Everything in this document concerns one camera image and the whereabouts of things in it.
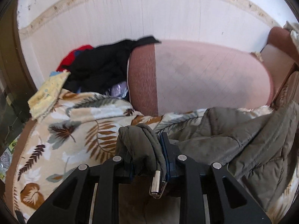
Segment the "olive quilted hooded jacket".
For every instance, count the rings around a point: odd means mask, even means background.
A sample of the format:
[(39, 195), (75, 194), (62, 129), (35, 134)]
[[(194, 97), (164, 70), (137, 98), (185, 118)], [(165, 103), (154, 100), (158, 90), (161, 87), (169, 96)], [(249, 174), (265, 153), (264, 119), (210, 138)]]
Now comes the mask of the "olive quilted hooded jacket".
[(292, 102), (270, 114), (253, 117), (233, 108), (164, 116), (156, 126), (139, 123), (119, 129), (116, 153), (126, 149), (139, 172), (161, 171), (166, 160), (158, 141), (170, 143), (196, 162), (219, 162), (268, 211), (292, 179), (298, 162), (298, 104)]

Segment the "brown woven bed cover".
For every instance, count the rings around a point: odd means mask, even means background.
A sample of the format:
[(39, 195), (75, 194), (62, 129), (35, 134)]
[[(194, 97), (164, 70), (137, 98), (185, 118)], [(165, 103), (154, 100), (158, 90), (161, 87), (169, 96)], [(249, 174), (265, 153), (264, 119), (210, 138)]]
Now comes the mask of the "brown woven bed cover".
[(6, 182), (5, 182), (5, 192), (4, 192), (4, 202), (8, 206), (8, 209), (13, 212), (13, 180), (15, 172), (17, 171), (17, 164), (19, 162), (22, 151), (25, 148), (26, 141), (28, 139), (29, 133), (33, 129), (36, 124), (36, 120), (27, 121), (24, 126), (22, 133), (20, 134), (20, 138), (17, 141), (15, 146), (15, 150), (12, 156), (12, 163), (9, 169), (6, 172)]

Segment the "cream leaf-pattern fleece blanket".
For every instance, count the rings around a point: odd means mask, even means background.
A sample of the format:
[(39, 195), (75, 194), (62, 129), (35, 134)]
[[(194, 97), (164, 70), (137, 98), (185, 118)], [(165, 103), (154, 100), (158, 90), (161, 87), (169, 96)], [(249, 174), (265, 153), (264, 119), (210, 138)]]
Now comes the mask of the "cream leaf-pattern fleece blanket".
[[(267, 106), (238, 110), (253, 117), (275, 111)], [(98, 93), (62, 91), (54, 107), (43, 119), (36, 121), (29, 133), (14, 175), (13, 213), (20, 212), (29, 220), (80, 164), (95, 166), (113, 157), (121, 127), (139, 123), (156, 126), (164, 116), (193, 112), (145, 116), (124, 100)], [(297, 194), (298, 162), (282, 195), (265, 211), (272, 223), (283, 219)]]

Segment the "colourful floor mat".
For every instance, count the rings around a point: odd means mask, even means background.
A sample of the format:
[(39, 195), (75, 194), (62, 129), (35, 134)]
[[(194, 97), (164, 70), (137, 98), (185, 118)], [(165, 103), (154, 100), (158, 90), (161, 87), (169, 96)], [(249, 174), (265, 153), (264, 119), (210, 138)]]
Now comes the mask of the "colourful floor mat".
[(20, 138), (20, 135), (17, 136), (13, 142), (10, 143), (10, 145), (5, 149), (3, 154), (0, 158), (0, 178), (3, 183), (6, 182), (6, 172), (9, 169), (11, 163), (12, 163), (12, 157), (15, 150), (15, 145), (17, 144), (18, 139)]

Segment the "yellow patterned cloth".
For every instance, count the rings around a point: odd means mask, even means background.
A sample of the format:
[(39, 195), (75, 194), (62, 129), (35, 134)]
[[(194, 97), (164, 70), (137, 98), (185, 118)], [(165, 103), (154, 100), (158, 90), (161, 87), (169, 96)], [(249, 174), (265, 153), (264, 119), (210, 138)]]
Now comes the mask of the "yellow patterned cloth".
[(27, 101), (29, 113), (33, 120), (43, 119), (53, 108), (58, 100), (64, 83), (70, 72), (56, 72), (50, 76), (40, 87), (40, 89)]

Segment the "purple patterned item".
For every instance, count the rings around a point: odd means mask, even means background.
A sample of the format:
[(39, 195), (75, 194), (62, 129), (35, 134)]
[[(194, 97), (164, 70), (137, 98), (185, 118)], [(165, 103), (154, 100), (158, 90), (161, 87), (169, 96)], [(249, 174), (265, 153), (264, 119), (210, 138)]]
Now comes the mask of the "purple patterned item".
[(127, 96), (127, 93), (128, 87), (125, 81), (112, 86), (110, 89), (110, 96), (119, 99), (124, 99)]

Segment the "striped floral quilted bedding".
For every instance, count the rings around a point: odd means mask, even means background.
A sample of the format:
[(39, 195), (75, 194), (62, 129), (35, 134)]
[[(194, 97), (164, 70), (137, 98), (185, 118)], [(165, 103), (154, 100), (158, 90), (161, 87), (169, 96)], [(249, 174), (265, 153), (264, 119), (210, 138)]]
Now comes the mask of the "striped floral quilted bedding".
[(292, 101), (299, 102), (299, 74), (295, 71), (288, 78), (284, 86), (282, 87), (277, 98), (273, 102), (273, 108), (279, 109), (282, 106), (288, 105)]

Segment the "wooden stained-glass door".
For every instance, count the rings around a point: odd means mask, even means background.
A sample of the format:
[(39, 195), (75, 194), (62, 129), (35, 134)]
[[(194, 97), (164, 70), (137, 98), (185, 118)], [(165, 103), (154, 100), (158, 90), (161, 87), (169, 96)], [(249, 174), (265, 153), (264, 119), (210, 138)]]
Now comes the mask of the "wooden stained-glass door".
[(1, 13), (1, 152), (22, 132), (30, 117), (27, 101), (36, 92), (21, 49), (17, 5), (12, 0)]

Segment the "black garment pile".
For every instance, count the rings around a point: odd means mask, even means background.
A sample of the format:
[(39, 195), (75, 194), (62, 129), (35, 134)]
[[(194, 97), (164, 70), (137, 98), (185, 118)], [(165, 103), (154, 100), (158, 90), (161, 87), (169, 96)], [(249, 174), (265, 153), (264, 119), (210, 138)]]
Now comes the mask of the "black garment pile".
[(70, 65), (63, 67), (70, 72), (63, 88), (73, 93), (80, 90), (104, 94), (115, 84), (127, 80), (128, 60), (135, 48), (159, 42), (153, 36), (147, 36), (80, 52)]

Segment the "pink quilted bolster pillow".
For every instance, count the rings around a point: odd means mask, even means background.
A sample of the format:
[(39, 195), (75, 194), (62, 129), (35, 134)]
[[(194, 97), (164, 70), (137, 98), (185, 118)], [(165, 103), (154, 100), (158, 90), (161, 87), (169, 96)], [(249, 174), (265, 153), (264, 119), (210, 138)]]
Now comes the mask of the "pink quilted bolster pillow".
[(130, 102), (144, 115), (211, 107), (269, 105), (274, 89), (265, 66), (247, 52), (209, 43), (162, 41), (131, 53)]

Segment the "red garment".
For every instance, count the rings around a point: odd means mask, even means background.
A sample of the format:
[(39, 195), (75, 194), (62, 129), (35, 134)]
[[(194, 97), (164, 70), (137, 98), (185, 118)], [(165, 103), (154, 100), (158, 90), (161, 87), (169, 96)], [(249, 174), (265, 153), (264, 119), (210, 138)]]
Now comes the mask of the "red garment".
[(91, 45), (83, 45), (77, 49), (70, 51), (69, 54), (62, 59), (56, 71), (62, 72), (65, 69), (65, 66), (70, 66), (75, 60), (76, 56), (78, 56), (81, 52), (85, 50), (92, 50), (92, 49), (94, 48)]

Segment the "white crumpled cloth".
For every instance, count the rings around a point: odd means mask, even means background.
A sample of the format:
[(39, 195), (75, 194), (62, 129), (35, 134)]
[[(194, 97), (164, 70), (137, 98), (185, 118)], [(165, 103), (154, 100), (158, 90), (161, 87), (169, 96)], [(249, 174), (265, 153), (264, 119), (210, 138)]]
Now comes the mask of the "white crumpled cloth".
[(294, 43), (296, 49), (298, 50), (299, 46), (299, 24), (295, 22), (286, 21), (286, 24), (283, 26), (284, 29), (290, 32), (290, 37)]

